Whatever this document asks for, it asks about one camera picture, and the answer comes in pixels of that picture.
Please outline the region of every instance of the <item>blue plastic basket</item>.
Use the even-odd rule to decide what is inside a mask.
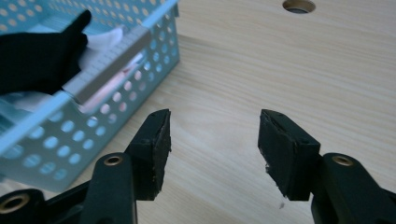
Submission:
[[[62,31],[84,9],[92,13],[86,34],[101,34],[121,24],[129,30],[106,56],[66,84],[65,91],[0,135],[1,175],[42,189],[64,190],[179,61],[177,0],[0,4],[0,35],[43,27]],[[143,55],[138,66],[93,111],[81,113],[78,103],[90,98],[137,52]]]

